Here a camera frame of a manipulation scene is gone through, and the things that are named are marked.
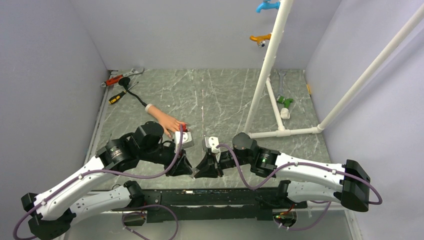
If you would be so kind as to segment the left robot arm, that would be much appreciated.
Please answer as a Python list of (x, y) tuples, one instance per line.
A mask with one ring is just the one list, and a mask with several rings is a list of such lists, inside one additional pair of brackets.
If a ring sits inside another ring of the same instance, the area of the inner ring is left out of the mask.
[(43, 193), (27, 193), (21, 198), (24, 219), (33, 238), (52, 240), (71, 226), (105, 211), (137, 210), (146, 204), (138, 175), (129, 174), (139, 162), (164, 167), (152, 179), (192, 173), (183, 149), (186, 127), (181, 124), (175, 140), (162, 141), (163, 127), (154, 121), (134, 132), (112, 139), (78, 171)]

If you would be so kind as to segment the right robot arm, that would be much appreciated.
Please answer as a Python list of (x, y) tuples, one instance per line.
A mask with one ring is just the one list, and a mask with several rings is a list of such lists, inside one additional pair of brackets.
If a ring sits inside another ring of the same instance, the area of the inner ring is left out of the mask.
[(260, 147), (246, 133), (232, 139), (232, 149), (217, 137), (203, 140), (205, 156), (195, 167), (193, 177), (220, 178), (225, 169), (250, 165), (250, 171), (265, 180), (279, 179), (276, 203), (287, 208), (304, 201), (334, 202), (346, 209), (367, 212), (370, 205), (371, 178), (355, 160), (344, 164), (322, 163), (296, 158)]

